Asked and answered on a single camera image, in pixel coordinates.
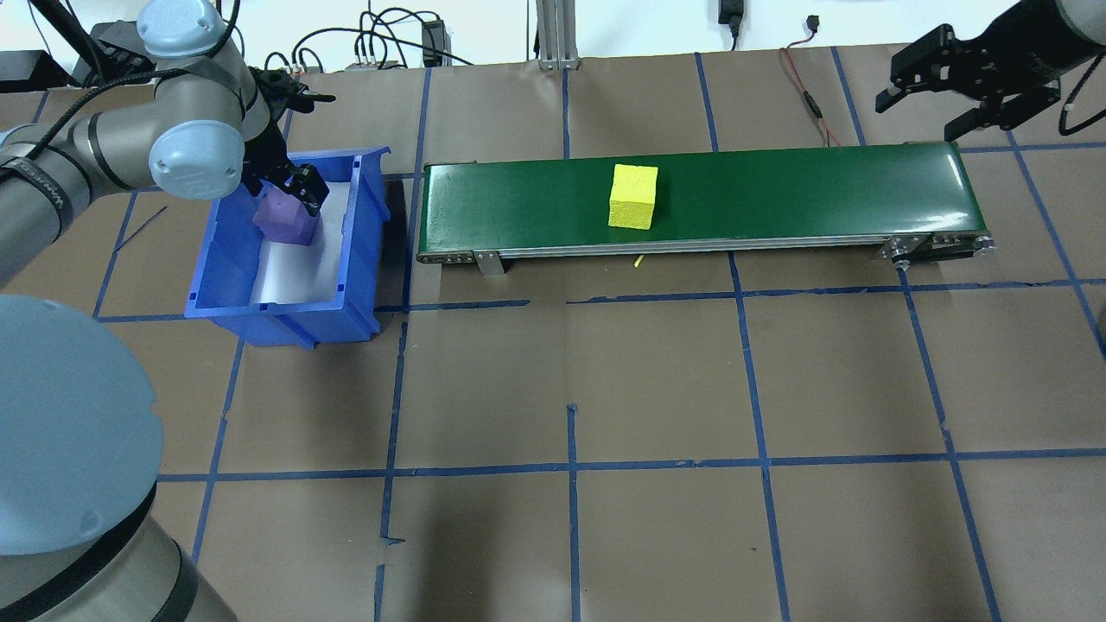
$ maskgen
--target black cable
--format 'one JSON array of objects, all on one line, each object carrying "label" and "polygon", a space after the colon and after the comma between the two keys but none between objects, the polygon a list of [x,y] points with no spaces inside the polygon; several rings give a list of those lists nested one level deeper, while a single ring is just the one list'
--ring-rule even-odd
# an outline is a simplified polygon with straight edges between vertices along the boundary
[{"label": "black cable", "polygon": [[207,52],[204,52],[205,56],[213,59],[222,50],[222,46],[227,44],[227,41],[230,40],[230,31],[234,30],[234,27],[238,25],[238,9],[241,0],[234,0],[234,6],[230,9],[230,19],[227,20],[227,27],[222,29],[222,34],[219,35],[219,40],[215,42],[215,45]]},{"label": "black cable", "polygon": [[[392,24],[392,23],[398,23],[398,22],[400,22],[400,21],[403,21],[403,20],[405,20],[407,18],[414,18],[414,19],[418,20],[418,23],[420,23],[422,25],[422,30],[426,31],[427,37],[430,39],[430,46],[435,48],[435,49],[438,49],[438,42],[435,41],[435,39],[434,39],[434,31],[430,30],[430,24],[426,23],[426,20],[424,20],[421,17],[419,17],[419,13],[432,13],[435,15],[435,19],[440,20],[441,17],[438,15],[438,13],[434,13],[432,11],[410,11],[410,10],[407,10],[407,9],[404,9],[404,8],[400,8],[400,7],[389,7],[389,8],[385,9],[385,10],[380,11],[380,13],[378,15],[379,19],[384,20],[384,15],[387,14],[387,13],[389,13],[389,12],[392,12],[392,11],[401,12],[406,17],[399,18],[398,20],[394,20],[394,21],[387,22],[387,23],[389,23],[389,24]],[[442,41],[441,42],[441,46],[444,48],[445,44],[446,44],[446,42]]]},{"label": "black cable", "polygon": [[[376,56],[376,50],[375,50],[375,48],[373,45],[373,35],[376,34],[376,24],[379,23],[379,24],[384,25],[384,28],[386,28],[388,30],[388,34],[390,34],[393,38],[395,38],[396,37],[396,32],[394,30],[392,30],[392,24],[396,23],[399,20],[395,20],[393,22],[385,22],[384,19],[383,19],[384,13],[374,13],[372,11],[363,11],[361,13],[361,17],[357,19],[357,25],[363,31],[365,30],[365,15],[368,15],[368,17],[373,18],[373,25],[371,25],[369,29],[368,29],[368,31],[367,31],[368,35],[369,35],[368,37],[368,52],[373,56]],[[357,40],[361,41],[361,43],[362,43],[362,51],[364,51],[364,49],[365,49],[364,48],[364,43],[365,43],[364,35],[363,34],[358,35]],[[383,68],[384,66],[384,62],[388,59],[388,42],[384,41],[383,43],[384,43],[384,60],[380,61],[380,63],[377,65],[377,68]],[[399,63],[403,64],[404,66],[408,66],[407,65],[407,55],[404,54],[404,49],[400,48],[399,45],[396,45],[396,50],[399,52]]]},{"label": "black cable", "polygon": [[1087,80],[1091,80],[1091,74],[1093,74],[1095,70],[1098,69],[1098,65],[1103,62],[1103,58],[1106,58],[1106,54],[1098,54],[1097,56],[1095,56],[1094,62],[1091,63],[1091,66],[1088,66],[1087,71],[1084,72],[1083,77],[1081,77],[1079,82],[1075,84],[1075,89],[1072,90],[1072,94],[1068,95],[1067,100],[1064,102],[1064,107],[1061,108],[1060,111],[1060,125],[1057,127],[1060,129],[1061,136],[1071,136],[1072,134],[1075,134],[1076,132],[1082,132],[1083,129],[1086,129],[1087,127],[1094,125],[1095,123],[1098,123],[1103,118],[1106,118],[1106,108],[1103,108],[1098,114],[1092,116],[1091,118],[1084,121],[1083,123],[1074,127],[1067,127],[1067,113],[1074,110],[1075,97],[1078,96],[1079,91],[1082,91],[1083,86],[1086,85]]},{"label": "black cable", "polygon": [[242,29],[238,28],[237,23],[233,25],[233,29],[234,29],[234,32],[238,33],[238,41],[242,44],[242,46],[239,48],[238,51],[241,53],[242,58],[244,59],[246,58],[246,37],[242,35]]},{"label": "black cable", "polygon": [[[388,20],[384,19],[384,17],[386,14],[388,14],[388,13],[390,13],[393,11],[403,13],[403,17],[400,17],[398,19],[394,19],[392,21],[388,21]],[[361,25],[362,30],[365,29],[365,21],[364,20],[365,20],[365,14],[366,13],[372,14],[371,11],[365,11],[365,12],[363,12],[361,14],[359,25]],[[394,30],[392,30],[392,24],[399,23],[399,22],[401,22],[404,20],[407,20],[407,19],[415,19],[415,20],[417,20],[419,22],[419,24],[422,27],[422,30],[426,31],[427,35],[429,37],[429,39],[430,39],[430,48],[432,48],[435,51],[437,51],[438,50],[438,42],[435,40],[434,30],[431,30],[430,25],[426,22],[426,20],[424,20],[421,18],[421,15],[424,15],[424,14],[434,15],[434,19],[441,20],[441,15],[439,15],[435,11],[411,11],[409,9],[404,9],[401,7],[389,7],[389,8],[385,9],[385,10],[380,11],[378,14],[376,14],[375,18],[373,18],[373,25],[371,27],[369,32],[375,32],[377,24],[379,24],[379,25],[383,25],[384,28],[386,28],[388,30],[388,34],[390,34],[393,38],[395,38],[396,33],[395,33]],[[372,40],[369,40],[369,51],[372,51],[372,49],[373,49],[373,42],[372,42]],[[396,45],[396,49],[399,51],[399,59],[400,59],[401,64],[404,66],[408,66],[407,56],[404,54],[404,49],[401,46],[399,46],[399,45]]]},{"label": "black cable", "polygon": [[[304,42],[306,42],[309,39],[311,39],[312,37],[319,35],[319,34],[326,33],[326,32],[357,32],[357,33],[361,33],[361,32],[364,32],[364,31],[362,31],[359,29],[356,29],[356,28],[344,28],[344,27],[338,27],[338,25],[331,27],[331,28],[321,28],[321,29],[319,29],[319,30],[316,30],[314,32],[309,32],[302,39],[300,39],[295,43],[295,45],[292,48],[292,55],[294,56],[295,52],[299,52],[300,46],[303,45]],[[403,43],[404,45],[410,45],[411,48],[418,48],[419,50],[427,50],[429,52],[435,52],[437,54],[446,56],[447,59],[453,59],[455,61],[457,61],[459,63],[462,63],[462,64],[467,64],[467,65],[471,65],[472,64],[469,61],[466,61],[465,59],[462,59],[460,56],[457,56],[457,55],[450,54],[449,52],[446,52],[445,50],[436,50],[436,49],[429,48],[427,45],[420,45],[420,44],[411,42],[411,41],[407,41],[407,40],[404,40],[404,39],[396,39],[395,37],[388,37],[386,34],[380,34],[380,33],[376,33],[376,37],[379,37],[380,39],[386,39],[388,41],[395,41],[396,43]]]},{"label": "black cable", "polygon": [[280,59],[281,62],[284,63],[285,68],[290,68],[291,69],[292,63],[288,62],[288,56],[285,56],[284,54],[281,54],[280,52],[269,52],[269,55],[265,56],[265,65],[264,65],[265,70],[269,69],[269,61],[273,60],[273,56]]},{"label": "black cable", "polygon": [[323,70],[323,60],[319,58],[319,54],[316,54],[314,50],[312,50],[311,48],[306,48],[306,46],[300,48],[300,66],[303,68],[304,73],[306,73],[306,71],[307,71],[307,63],[306,63],[306,61],[303,60],[303,53],[304,52],[311,52],[311,55],[315,56],[315,62],[319,63],[319,73],[326,73]]},{"label": "black cable", "polygon": [[[368,37],[368,45],[369,45],[368,50],[365,49],[365,37],[366,35]],[[384,68],[384,63],[388,62],[388,42],[387,42],[387,40],[382,39],[380,35],[376,31],[373,31],[373,30],[364,31],[363,30],[362,33],[357,35],[357,39],[355,39],[354,42],[353,42],[353,53],[357,54],[358,59],[361,59],[361,56],[364,56],[365,58],[365,63],[367,64],[369,56],[373,56],[373,58],[376,56],[376,49],[373,45],[373,38],[374,37],[377,38],[377,39],[380,39],[380,44],[384,45],[384,54],[380,56],[379,62],[376,63],[377,69],[382,69],[382,68]],[[404,61],[405,62],[399,63],[397,66],[404,66],[404,68],[406,68],[407,66],[406,58],[404,59]]]},{"label": "black cable", "polygon": [[[69,11],[71,13],[73,13],[73,19],[76,20],[76,23],[81,23],[81,18],[77,17],[76,9],[73,8],[73,3],[70,2],[70,0],[65,0],[65,8],[69,9]],[[96,42],[96,40],[92,37],[91,33],[88,34],[88,40],[92,42],[93,45],[100,45],[100,43]],[[104,73],[104,65],[103,65],[103,63],[100,62],[100,54],[93,54],[92,55],[92,60],[96,62],[96,75],[95,76],[98,76],[100,81],[103,82],[104,80],[107,79],[106,77],[107,74]],[[90,71],[88,75],[84,76],[84,82],[81,84],[81,86],[88,86],[88,83],[91,82],[91,80],[93,77],[94,76],[92,75],[92,72]]]},{"label": "black cable", "polygon": [[34,22],[34,30],[39,31],[39,37],[42,38],[42,44],[46,46],[46,53],[50,58],[54,58],[54,51],[50,49],[50,43],[46,42],[46,35],[42,34],[42,29],[39,27],[39,18],[34,17],[34,7],[31,6],[31,0],[27,0],[27,11],[31,13],[31,21]]}]

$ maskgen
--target table surface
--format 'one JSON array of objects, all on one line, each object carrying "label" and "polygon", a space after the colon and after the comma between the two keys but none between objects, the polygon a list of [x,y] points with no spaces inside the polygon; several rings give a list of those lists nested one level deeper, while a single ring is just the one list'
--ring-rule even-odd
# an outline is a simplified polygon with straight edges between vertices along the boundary
[{"label": "table surface", "polygon": [[[966,110],[876,115],[895,50],[795,51],[843,143],[938,139]],[[1106,615],[1106,123],[1061,138],[1052,110],[960,142],[984,258],[484,278],[411,261],[424,164],[817,147],[779,55],[306,82],[338,100],[284,120],[292,149],[392,147],[371,342],[260,349],[181,319],[208,206],[159,191],[101,199],[4,290],[135,351],[165,421],[154,515],[242,620]],[[77,96],[2,95],[0,126]],[[1103,82],[1083,96],[1100,105]]]}]

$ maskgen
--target conveyor belt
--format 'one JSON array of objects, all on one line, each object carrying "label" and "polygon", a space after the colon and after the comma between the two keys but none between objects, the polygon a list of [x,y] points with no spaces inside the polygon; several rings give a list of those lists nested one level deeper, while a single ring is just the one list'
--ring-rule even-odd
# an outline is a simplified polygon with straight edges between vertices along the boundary
[{"label": "conveyor belt", "polygon": [[[659,168],[649,230],[607,226],[615,164]],[[993,247],[956,145],[448,164],[425,172],[422,263],[885,245],[895,261]]]}]

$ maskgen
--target metal bracket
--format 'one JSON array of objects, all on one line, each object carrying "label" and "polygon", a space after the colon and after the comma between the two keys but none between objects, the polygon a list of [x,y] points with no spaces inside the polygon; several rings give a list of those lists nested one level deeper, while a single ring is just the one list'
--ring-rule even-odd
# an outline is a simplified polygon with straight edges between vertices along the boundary
[{"label": "metal bracket", "polygon": [[576,0],[538,0],[539,66],[576,69]]},{"label": "metal bracket", "polygon": [[896,268],[906,270],[914,263],[979,257],[994,249],[994,238],[987,231],[893,236],[879,249],[877,259],[887,259]]},{"label": "metal bracket", "polygon": [[480,273],[484,277],[507,273],[507,270],[503,269],[503,260],[499,257],[499,251],[478,250],[473,255],[477,257],[477,267],[480,268]]}]

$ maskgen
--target electrical cable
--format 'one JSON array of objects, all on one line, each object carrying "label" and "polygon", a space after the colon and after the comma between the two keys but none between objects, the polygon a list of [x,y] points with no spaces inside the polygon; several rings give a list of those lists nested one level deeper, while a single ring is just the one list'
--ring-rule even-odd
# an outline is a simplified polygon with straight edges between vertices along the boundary
[{"label": "electrical cable", "polygon": [[[73,8],[73,3],[70,2],[70,0],[65,0],[65,8],[69,9],[70,13],[73,13],[73,19],[76,20],[76,23],[80,24],[81,23],[81,18],[77,17],[76,9]],[[88,41],[91,41],[93,45],[100,45],[100,43],[96,43],[96,40],[92,37],[91,33],[88,34]],[[95,61],[95,63],[96,63],[96,74],[93,75],[92,72],[90,71],[88,74],[84,76],[84,82],[81,83],[81,86],[83,86],[83,87],[87,87],[88,83],[92,82],[93,77],[100,77],[101,82],[103,82],[104,80],[106,80],[106,74],[104,73],[104,65],[103,65],[103,63],[100,62],[100,54],[93,54],[92,55],[92,60]]]},{"label": "electrical cable", "polygon": [[34,30],[39,31],[39,37],[42,38],[42,44],[46,46],[46,53],[50,58],[54,58],[54,51],[50,49],[50,43],[46,41],[46,35],[42,34],[42,28],[39,27],[39,18],[34,17],[34,7],[31,6],[31,0],[27,0],[27,11],[31,13],[31,21],[34,22]]},{"label": "electrical cable", "polygon": [[319,58],[319,54],[316,54],[314,50],[306,46],[300,48],[300,66],[303,68],[304,73],[307,72],[307,63],[303,60],[304,52],[310,52],[312,56],[315,56],[315,62],[319,63],[319,73],[326,73],[326,71],[323,70],[323,60]]},{"label": "electrical cable", "polygon": [[269,55],[265,56],[265,64],[264,64],[264,69],[265,70],[269,69],[269,61],[273,60],[274,56],[278,58],[278,59],[280,59],[281,62],[284,63],[285,68],[292,69],[292,63],[290,63],[288,61],[288,56],[285,56],[284,54],[281,54],[280,52],[269,52]]},{"label": "electrical cable", "polygon": [[1079,81],[1075,84],[1075,89],[1072,90],[1072,93],[1067,96],[1067,100],[1064,101],[1064,107],[1061,108],[1060,111],[1060,125],[1057,126],[1061,136],[1071,136],[1072,134],[1075,134],[1076,132],[1082,132],[1083,129],[1086,129],[1087,127],[1094,125],[1095,123],[1098,123],[1103,118],[1106,118],[1106,108],[1103,108],[1100,112],[1098,112],[1098,114],[1095,114],[1094,116],[1084,121],[1083,123],[1079,123],[1074,127],[1067,126],[1067,113],[1075,110],[1075,99],[1079,95],[1079,91],[1083,90],[1083,86],[1086,85],[1087,80],[1091,80],[1091,74],[1093,74],[1095,70],[1098,69],[1098,65],[1102,64],[1103,58],[1106,58],[1106,54],[1098,54],[1097,56],[1095,56],[1094,62],[1092,62],[1091,66],[1087,68],[1087,71],[1083,73],[1083,77],[1079,79]]},{"label": "electrical cable", "polygon": [[841,141],[837,139],[837,135],[834,134],[832,129],[830,129],[830,124],[826,122],[825,116],[823,116],[822,108],[820,108],[817,102],[814,101],[814,95],[811,95],[811,92],[806,90],[806,85],[803,84],[803,77],[799,74],[799,69],[795,66],[795,61],[794,59],[791,58],[791,48],[795,45],[802,45],[803,43],[810,43],[811,40],[814,39],[814,35],[818,33],[818,27],[820,27],[820,21],[817,15],[807,17],[806,28],[811,30],[811,35],[807,37],[806,39],[793,41],[789,43],[786,48],[780,48],[780,51],[783,53],[783,56],[787,60],[787,64],[791,66],[791,72],[795,76],[795,82],[799,84],[799,90],[803,93],[803,101],[806,102],[806,107],[810,108],[811,114],[814,115],[817,125],[821,126],[823,129],[825,129],[826,133],[825,145],[828,147],[830,139],[832,138],[833,142],[839,147]]},{"label": "electrical cable", "polygon": [[[356,32],[356,33],[362,33],[364,31],[361,30],[361,29],[356,29],[356,28],[345,28],[345,27],[337,27],[337,25],[331,27],[331,28],[321,28],[321,29],[319,29],[316,31],[309,32],[307,34],[303,35],[303,38],[301,38],[295,43],[295,45],[292,48],[292,55],[294,56],[295,52],[299,52],[300,48],[309,39],[311,39],[312,37],[316,37],[319,34],[326,33],[326,32]],[[386,39],[388,41],[395,41],[396,43],[403,43],[404,45],[410,45],[411,48],[418,48],[419,50],[426,50],[426,51],[429,51],[429,52],[435,52],[435,53],[437,53],[439,55],[446,56],[447,59],[453,59],[455,61],[457,61],[459,63],[462,63],[462,64],[466,64],[466,65],[471,65],[472,64],[469,61],[466,61],[465,59],[462,59],[460,56],[457,56],[455,54],[450,54],[449,52],[446,52],[445,50],[436,50],[436,49],[427,46],[427,45],[420,45],[420,44],[411,42],[411,41],[407,41],[407,40],[404,40],[404,39],[397,39],[395,37],[388,37],[386,34],[380,34],[378,32],[376,33],[376,37],[379,37],[380,39]]]},{"label": "electrical cable", "polygon": [[213,59],[222,50],[222,46],[227,44],[227,41],[230,40],[230,31],[234,30],[238,25],[238,9],[240,4],[241,0],[234,0],[234,6],[230,9],[230,19],[227,20],[227,27],[222,29],[222,34],[219,35],[219,40],[215,42],[215,45],[207,52],[204,52],[205,56]]},{"label": "electrical cable", "polygon": [[241,56],[244,59],[246,58],[246,37],[242,35],[242,29],[238,28],[237,23],[234,24],[234,32],[238,33],[238,41],[242,44],[242,46],[238,51],[239,51],[239,53],[241,53]]},{"label": "electrical cable", "polygon": [[[357,27],[361,28],[362,31],[365,31],[365,15],[368,15],[368,17],[373,18],[373,25],[371,25],[369,29],[368,29],[368,31],[366,31],[366,32],[368,33],[368,53],[373,58],[376,58],[376,50],[374,49],[374,45],[373,45],[373,37],[376,34],[376,25],[377,25],[377,23],[379,23],[384,28],[386,28],[387,31],[388,31],[388,34],[390,34],[393,38],[395,38],[396,37],[396,32],[394,30],[392,30],[392,24],[393,23],[397,23],[397,22],[399,22],[401,20],[394,20],[392,22],[385,22],[383,20],[383,15],[384,15],[383,12],[382,13],[374,13],[372,11],[362,11],[361,17],[357,18]],[[364,51],[365,51],[365,35],[364,34],[357,35],[357,41],[361,42],[361,50],[362,50],[362,53],[364,53]],[[384,56],[383,56],[383,60],[380,60],[379,64],[376,65],[377,69],[383,69],[384,68],[384,63],[387,62],[387,60],[388,60],[388,42],[384,41],[383,44],[384,44]],[[400,48],[397,44],[396,45],[396,50],[399,52],[399,64],[401,64],[404,66],[408,66],[407,65],[407,55],[404,54],[404,49]]]},{"label": "electrical cable", "polygon": [[[404,13],[404,15],[400,17],[399,19],[395,19],[395,20],[392,20],[392,21],[385,20],[384,17],[386,14],[393,12],[393,11]],[[376,18],[373,19],[373,27],[372,27],[371,30],[375,32],[376,31],[376,25],[377,25],[377,23],[379,23],[379,24],[382,24],[382,25],[384,25],[385,28],[388,29],[388,33],[392,37],[395,37],[396,33],[392,30],[392,24],[396,24],[396,23],[403,22],[404,20],[407,20],[409,18],[410,19],[415,19],[415,20],[417,20],[419,22],[419,24],[422,25],[422,30],[429,37],[429,39],[430,39],[430,46],[437,50],[439,48],[439,45],[438,45],[438,42],[435,41],[434,30],[431,30],[430,29],[430,24],[428,24],[426,22],[426,20],[424,20],[421,18],[422,14],[434,15],[434,18],[436,20],[441,20],[441,15],[439,15],[438,13],[436,13],[434,11],[411,11],[409,9],[404,9],[401,7],[389,7],[389,8],[385,9],[385,10],[380,11],[376,15]],[[365,24],[364,24],[364,13],[362,13],[361,28],[362,29],[365,28]],[[404,66],[408,66],[407,59],[404,55],[403,48],[400,48],[399,45],[396,45],[396,48],[399,50],[399,58],[403,61]]]},{"label": "electrical cable", "polygon": [[[366,35],[368,37],[368,45],[369,45],[368,50],[365,49],[365,37]],[[384,45],[384,53],[380,55],[379,62],[376,63],[376,68],[377,69],[384,69],[384,64],[388,62],[388,42],[387,42],[387,40],[383,39],[382,35],[379,33],[377,33],[376,31],[374,31],[374,30],[362,31],[362,33],[358,34],[357,39],[355,39],[354,42],[353,42],[353,49],[354,49],[353,53],[356,54],[358,56],[358,59],[361,59],[362,56],[364,56],[365,64],[368,64],[369,58],[373,58],[373,59],[376,58],[376,50],[375,50],[375,46],[373,45],[374,38],[379,39],[380,40],[380,44]],[[398,63],[396,66],[406,68],[407,66],[407,63],[406,63],[407,59],[406,59],[406,56],[403,56],[403,54],[401,54],[403,50],[399,50],[399,51],[400,51],[400,58],[401,58],[403,62]]]}]

